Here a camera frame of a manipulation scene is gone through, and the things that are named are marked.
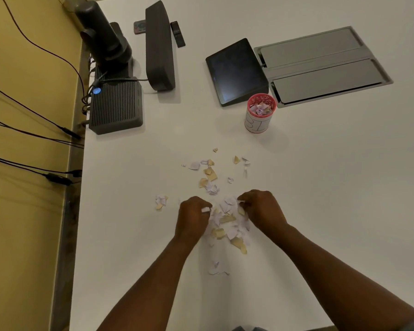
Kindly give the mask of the person's right hand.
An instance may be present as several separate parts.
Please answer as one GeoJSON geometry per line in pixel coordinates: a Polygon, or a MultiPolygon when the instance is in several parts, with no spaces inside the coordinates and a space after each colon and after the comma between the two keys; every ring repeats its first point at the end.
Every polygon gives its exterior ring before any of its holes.
{"type": "Polygon", "coordinates": [[[280,205],[270,191],[254,192],[253,213],[248,215],[253,224],[266,236],[271,236],[287,228],[287,220],[280,205]]]}

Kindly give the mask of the person's left hand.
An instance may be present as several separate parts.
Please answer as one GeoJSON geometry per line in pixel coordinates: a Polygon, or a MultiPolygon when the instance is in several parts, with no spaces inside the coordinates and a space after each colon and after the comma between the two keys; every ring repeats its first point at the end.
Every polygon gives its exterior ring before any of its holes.
{"type": "Polygon", "coordinates": [[[174,237],[193,248],[203,236],[210,217],[192,215],[192,197],[180,204],[174,237]]]}

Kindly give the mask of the pile of torn paper scraps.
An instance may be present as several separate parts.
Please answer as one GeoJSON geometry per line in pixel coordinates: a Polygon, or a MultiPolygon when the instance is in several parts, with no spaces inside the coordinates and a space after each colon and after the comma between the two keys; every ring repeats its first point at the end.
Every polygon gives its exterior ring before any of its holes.
{"type": "MultiPolygon", "coordinates": [[[[245,157],[234,156],[233,163],[235,165],[242,163],[244,168],[244,177],[247,177],[248,167],[251,162],[245,157]]],[[[214,169],[214,161],[211,159],[194,161],[188,169],[192,171],[199,171],[201,167],[203,169],[205,177],[201,178],[198,183],[200,189],[204,189],[208,195],[216,196],[220,189],[215,182],[218,176],[214,169]]],[[[155,196],[155,210],[160,211],[167,205],[168,196],[164,194],[158,194],[155,196]]],[[[238,200],[234,196],[228,196],[219,202],[219,205],[214,205],[213,201],[210,212],[210,218],[207,229],[204,233],[208,237],[209,247],[214,247],[215,243],[220,240],[228,240],[231,245],[236,247],[241,254],[247,254],[248,235],[250,230],[250,221],[248,215],[239,206],[238,200]]],[[[209,263],[210,275],[226,274],[230,272],[226,270],[226,264],[214,258],[209,263]]]]}

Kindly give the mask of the person's right forearm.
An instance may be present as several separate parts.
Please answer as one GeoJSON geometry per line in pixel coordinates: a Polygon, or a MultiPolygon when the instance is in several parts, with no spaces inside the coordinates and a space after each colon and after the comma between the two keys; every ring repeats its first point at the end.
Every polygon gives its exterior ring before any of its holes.
{"type": "Polygon", "coordinates": [[[339,331],[401,331],[414,307],[282,223],[266,235],[297,267],[339,331]]]}

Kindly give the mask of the person's left forearm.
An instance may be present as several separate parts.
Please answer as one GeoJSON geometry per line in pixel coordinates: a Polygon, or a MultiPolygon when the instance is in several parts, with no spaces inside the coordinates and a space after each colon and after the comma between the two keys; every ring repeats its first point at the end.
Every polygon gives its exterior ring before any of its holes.
{"type": "Polygon", "coordinates": [[[184,264],[201,235],[175,234],[97,331],[166,331],[184,264]]]}

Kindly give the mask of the red rimmed white cup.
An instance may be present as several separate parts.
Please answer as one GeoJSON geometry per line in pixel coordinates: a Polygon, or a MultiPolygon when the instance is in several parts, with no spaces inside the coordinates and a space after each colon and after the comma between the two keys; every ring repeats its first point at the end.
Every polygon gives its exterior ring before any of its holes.
{"type": "Polygon", "coordinates": [[[246,110],[246,116],[245,116],[245,120],[244,120],[244,126],[246,128],[247,131],[254,133],[254,134],[260,134],[263,133],[267,130],[269,124],[270,124],[270,120],[274,114],[274,112],[276,111],[276,101],[275,99],[269,95],[269,94],[254,94],[252,95],[248,101],[247,101],[247,110],[246,110]],[[273,104],[273,113],[267,116],[258,116],[258,115],[254,115],[253,113],[251,113],[249,111],[249,106],[251,103],[254,102],[254,100],[256,98],[268,98],[271,100],[272,104],[273,104]]]}

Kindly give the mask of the paper bits inside cup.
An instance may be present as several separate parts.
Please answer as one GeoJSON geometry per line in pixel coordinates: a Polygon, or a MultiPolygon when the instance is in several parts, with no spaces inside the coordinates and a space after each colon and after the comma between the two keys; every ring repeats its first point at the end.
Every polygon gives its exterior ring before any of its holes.
{"type": "Polygon", "coordinates": [[[268,98],[256,98],[249,106],[249,111],[258,116],[270,115],[273,109],[273,104],[268,98]]]}

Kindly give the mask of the black tablet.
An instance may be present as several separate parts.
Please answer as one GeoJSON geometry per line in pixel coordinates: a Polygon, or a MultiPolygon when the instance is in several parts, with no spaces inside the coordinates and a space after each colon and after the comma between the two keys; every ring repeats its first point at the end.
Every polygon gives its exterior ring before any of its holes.
{"type": "Polygon", "coordinates": [[[205,61],[222,107],[245,102],[255,94],[269,93],[269,82],[247,38],[205,61]]]}

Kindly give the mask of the black ribbed box device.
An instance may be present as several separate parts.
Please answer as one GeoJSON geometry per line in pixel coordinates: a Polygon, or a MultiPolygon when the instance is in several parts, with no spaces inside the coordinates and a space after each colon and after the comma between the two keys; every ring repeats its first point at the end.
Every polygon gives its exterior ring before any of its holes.
{"type": "Polygon", "coordinates": [[[143,89],[133,75],[133,60],[116,72],[95,67],[90,89],[89,129],[97,135],[139,128],[144,124],[143,89]],[[101,88],[97,95],[93,87],[101,88]]]}

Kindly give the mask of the black speaker bar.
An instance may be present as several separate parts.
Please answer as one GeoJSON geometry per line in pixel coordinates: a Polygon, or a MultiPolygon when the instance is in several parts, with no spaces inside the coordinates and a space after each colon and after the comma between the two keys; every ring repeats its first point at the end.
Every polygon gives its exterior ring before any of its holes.
{"type": "Polygon", "coordinates": [[[146,75],[157,91],[175,89],[172,33],[169,17],[161,0],[145,10],[146,75]]]}

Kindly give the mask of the small black remote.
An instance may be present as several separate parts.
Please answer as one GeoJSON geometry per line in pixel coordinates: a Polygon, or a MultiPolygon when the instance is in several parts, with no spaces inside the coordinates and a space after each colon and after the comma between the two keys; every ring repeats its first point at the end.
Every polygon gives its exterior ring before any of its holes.
{"type": "Polygon", "coordinates": [[[173,21],[170,23],[171,29],[172,29],[172,33],[173,36],[175,38],[175,42],[178,48],[182,48],[184,46],[186,46],[186,43],[184,41],[182,32],[181,32],[181,28],[178,24],[177,21],[173,21]]]}

